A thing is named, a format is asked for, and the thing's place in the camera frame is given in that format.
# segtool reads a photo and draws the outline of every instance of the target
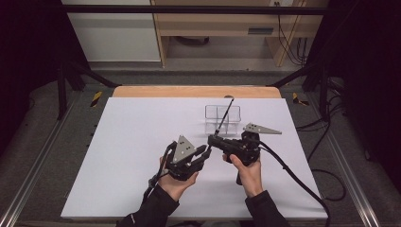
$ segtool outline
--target white table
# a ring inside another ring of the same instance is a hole
[[[148,179],[157,171],[159,157],[183,134],[195,147],[206,144],[205,105],[228,105],[230,99],[211,97],[111,97],[91,146],[61,213],[63,218],[121,218],[138,210]],[[305,154],[282,98],[236,98],[241,108],[239,129],[249,122],[279,130],[261,134],[291,170],[319,195]],[[188,188],[170,218],[247,219],[242,186],[236,169],[222,161],[214,148],[197,183]],[[267,152],[261,150],[263,186],[288,219],[327,218],[310,197]]]

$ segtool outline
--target person's right hand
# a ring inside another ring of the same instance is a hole
[[[239,160],[234,154],[231,154],[229,158],[233,165],[238,169],[239,177],[241,178],[242,185],[245,189],[245,194],[251,198],[262,193],[263,187],[260,157],[256,162],[249,166],[244,166],[241,160]],[[223,159],[224,161],[227,159],[225,154],[223,155]]]

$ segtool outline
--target floor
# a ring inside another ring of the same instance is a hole
[[[131,71],[136,63],[122,63],[116,64],[113,70],[107,70],[110,65],[99,62],[94,62],[93,67],[105,78],[122,84],[192,85],[266,85],[299,68],[287,62],[287,65],[277,69],[271,56],[260,49],[266,50],[266,44],[263,39],[256,38],[219,38],[211,40],[208,46],[196,47],[172,41],[165,68],[139,63],[140,70]],[[0,226],[113,226],[113,221],[82,223],[60,218],[107,97],[113,93],[111,88],[88,78],[85,80],[87,86],[83,92],[68,90],[70,109],[62,121],[56,120],[58,94],[55,83],[49,83],[31,94],[31,109],[0,160],[0,212],[3,214]],[[318,93],[304,93],[300,87],[302,81],[302,78],[296,79],[280,89],[297,127],[320,118],[316,111]],[[90,103],[97,91],[103,94],[93,108]],[[308,101],[309,105],[294,102],[294,93],[299,100]],[[329,97],[334,98],[332,107],[341,104],[336,90],[331,90]],[[320,122],[315,127],[299,131],[305,156],[310,154],[323,135],[324,125]],[[328,199],[341,196],[341,185],[330,175],[314,172],[322,197],[326,198],[332,214],[331,226],[401,226],[400,194],[381,165],[365,159],[346,109],[333,112],[328,134],[309,164],[311,168],[328,170],[345,182],[345,198],[330,201]],[[224,225],[208,222],[203,226]],[[293,226],[322,224],[294,221]]]

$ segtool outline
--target gray carpet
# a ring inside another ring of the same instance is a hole
[[[218,75],[218,72],[208,73],[209,76],[198,73],[189,75],[124,75],[110,77],[115,82],[123,84],[269,84],[276,77],[266,77],[264,74],[248,74],[246,76],[238,72]],[[102,91],[96,107],[90,107],[92,98],[97,91]],[[282,96],[288,101],[290,112],[296,126],[305,125],[315,121],[319,117],[312,106],[294,104],[292,93],[300,92],[299,86],[289,85],[281,89]],[[59,134],[56,143],[44,164],[39,181],[37,181],[24,209],[19,217],[19,224],[23,221],[46,221],[58,223],[75,223],[71,220],[60,218],[62,207],[65,204],[65,195],[71,189],[78,174],[79,167],[85,156],[87,146],[91,142],[91,133],[95,132],[96,124],[101,117],[102,110],[111,96],[113,89],[98,84],[89,84],[84,92],[78,92],[78,101],[71,111],[65,125]],[[25,175],[32,166],[36,156],[50,133],[57,117],[57,86],[50,83],[32,93],[35,105],[27,113],[25,121],[14,136],[0,160],[0,212],[6,211],[16,191],[23,183]],[[331,131],[339,141],[342,151],[352,169],[357,175],[363,191],[372,205],[381,226],[401,226],[401,197],[392,186],[380,164],[365,160],[363,149],[357,136],[343,112],[336,113],[332,118]],[[299,136],[308,155],[323,133],[318,131],[302,131]],[[340,177],[340,172],[333,161],[330,146],[323,140],[311,159],[312,168],[329,170]],[[326,197],[340,196],[341,188],[337,181],[322,173],[314,173],[317,185]],[[332,226],[364,226],[357,208],[350,194],[347,193],[342,201],[326,202],[332,214]],[[299,226],[311,226],[311,223],[297,223]]]

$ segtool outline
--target transparent box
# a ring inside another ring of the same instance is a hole
[[[207,105],[204,108],[205,133],[214,134],[221,123],[228,106]],[[231,106],[218,135],[235,135],[241,122],[241,109],[239,106]]]

